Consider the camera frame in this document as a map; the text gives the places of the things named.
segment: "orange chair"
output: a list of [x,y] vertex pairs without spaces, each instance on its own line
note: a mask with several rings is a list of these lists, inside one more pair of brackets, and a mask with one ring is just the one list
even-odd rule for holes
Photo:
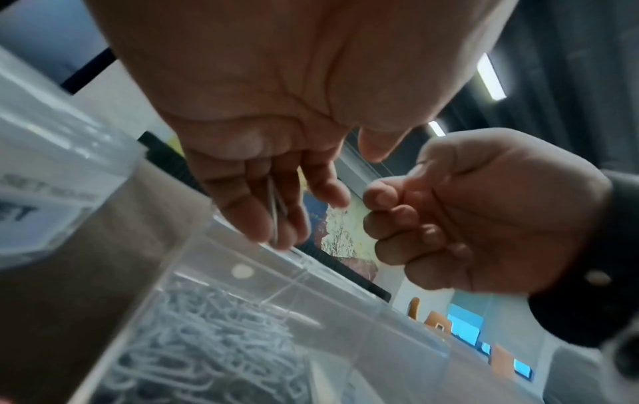
[[491,367],[496,375],[515,380],[515,357],[499,344],[491,348]]
[[419,298],[413,298],[408,305],[408,316],[414,320],[417,320],[418,313],[419,313]]
[[449,335],[453,332],[453,322],[436,311],[431,311],[424,324]]

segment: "ceiling light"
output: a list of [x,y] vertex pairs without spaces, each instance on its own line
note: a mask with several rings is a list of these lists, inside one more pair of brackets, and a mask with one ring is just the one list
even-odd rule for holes
[[484,85],[486,86],[486,89],[490,93],[493,100],[499,101],[506,98],[504,89],[501,88],[501,83],[497,78],[497,74],[495,74],[493,64],[491,63],[491,60],[488,58],[487,54],[484,53],[479,59],[479,63],[477,63],[477,70],[479,71],[479,76],[483,80]]
[[428,122],[428,126],[435,132],[435,134],[439,137],[446,136],[446,132],[439,126],[436,120],[432,120]]

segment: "sleeve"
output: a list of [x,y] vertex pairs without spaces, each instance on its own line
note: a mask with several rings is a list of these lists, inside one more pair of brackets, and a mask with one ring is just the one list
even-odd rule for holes
[[599,230],[555,286],[529,298],[548,332],[585,347],[610,339],[639,309],[639,176],[604,173],[612,199]]

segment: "dark ceiling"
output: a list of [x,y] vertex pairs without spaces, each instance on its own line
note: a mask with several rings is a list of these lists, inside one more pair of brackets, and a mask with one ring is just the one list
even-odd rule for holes
[[[441,111],[447,132],[513,128],[639,172],[638,0],[520,0],[489,54],[507,98],[493,101],[476,75]],[[414,130],[373,167],[405,174],[428,138]]]

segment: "map on wall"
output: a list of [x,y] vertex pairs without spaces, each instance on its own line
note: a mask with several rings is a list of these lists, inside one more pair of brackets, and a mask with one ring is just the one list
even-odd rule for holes
[[379,270],[375,257],[375,240],[363,228],[364,217],[369,210],[363,201],[351,194],[347,209],[334,209],[317,200],[306,186],[300,173],[304,206],[311,222],[311,240],[316,247],[331,255],[353,271],[372,281]]

